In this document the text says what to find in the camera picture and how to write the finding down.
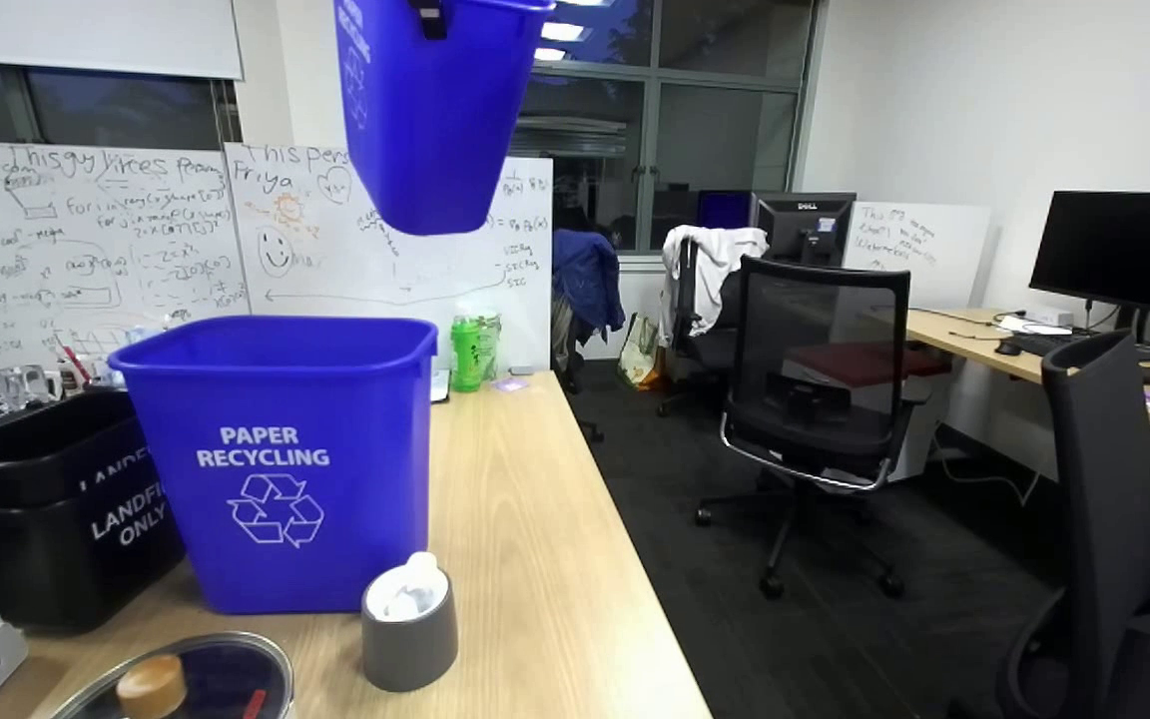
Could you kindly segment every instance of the blue jacket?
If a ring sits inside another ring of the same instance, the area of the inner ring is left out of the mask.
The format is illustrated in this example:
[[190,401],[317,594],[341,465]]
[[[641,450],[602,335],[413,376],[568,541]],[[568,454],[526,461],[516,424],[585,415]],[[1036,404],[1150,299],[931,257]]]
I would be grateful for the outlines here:
[[621,332],[621,257],[602,232],[552,232],[552,287],[574,312],[574,340]]

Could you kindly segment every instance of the wall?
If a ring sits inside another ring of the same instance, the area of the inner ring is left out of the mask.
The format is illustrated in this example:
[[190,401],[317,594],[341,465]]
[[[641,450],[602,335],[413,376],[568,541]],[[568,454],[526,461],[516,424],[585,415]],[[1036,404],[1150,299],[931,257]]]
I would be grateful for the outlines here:
[[345,147],[331,0],[235,0],[247,143]]
[[0,66],[241,76],[231,0],[0,0]]
[[[988,303],[1079,308],[1028,276],[1053,188],[1150,192],[1150,4],[826,0],[798,183],[988,203]],[[971,369],[951,424],[1053,470],[1036,387]]]

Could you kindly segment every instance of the office chair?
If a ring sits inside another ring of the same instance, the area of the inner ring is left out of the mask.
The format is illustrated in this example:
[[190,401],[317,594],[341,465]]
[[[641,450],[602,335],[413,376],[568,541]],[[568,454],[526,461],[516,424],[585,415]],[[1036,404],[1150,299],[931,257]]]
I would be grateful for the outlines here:
[[[774,598],[807,490],[855,498],[879,490],[900,465],[910,424],[904,401],[910,276],[770,261],[742,261],[738,276],[734,376],[719,437],[791,490],[701,498],[695,525],[713,525],[719,508],[774,508],[779,530],[759,577]],[[888,594],[904,592],[888,561],[870,553],[863,561]]]
[[667,376],[673,376],[673,412],[685,401],[723,396],[734,371],[734,317],[738,317],[738,271],[723,285],[723,317],[713,332],[691,335],[695,324],[695,261],[701,243],[685,240],[681,280],[673,285],[673,332],[667,332]]
[[1000,706],[1015,719],[1100,719],[1129,705],[1150,714],[1150,687],[1140,683],[1150,677],[1150,424],[1133,340],[1053,348],[1043,387],[1068,490],[1072,584],[1005,653]]

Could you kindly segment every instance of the black bin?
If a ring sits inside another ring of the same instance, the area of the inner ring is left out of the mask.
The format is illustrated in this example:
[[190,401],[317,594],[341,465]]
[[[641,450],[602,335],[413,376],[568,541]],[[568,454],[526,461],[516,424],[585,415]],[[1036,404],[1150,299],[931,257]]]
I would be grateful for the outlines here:
[[0,424],[0,616],[88,633],[182,561],[131,401],[88,391]]

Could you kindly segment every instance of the trash can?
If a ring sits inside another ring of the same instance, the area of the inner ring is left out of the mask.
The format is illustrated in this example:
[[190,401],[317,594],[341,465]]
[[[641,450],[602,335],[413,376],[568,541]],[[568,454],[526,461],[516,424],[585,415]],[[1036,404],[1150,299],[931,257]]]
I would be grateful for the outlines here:
[[552,0],[335,0],[345,128],[381,215],[484,229]]
[[0,616],[88,633],[182,561],[123,391],[0,421]]
[[204,604],[356,612],[426,549],[434,329],[221,317],[116,353]]

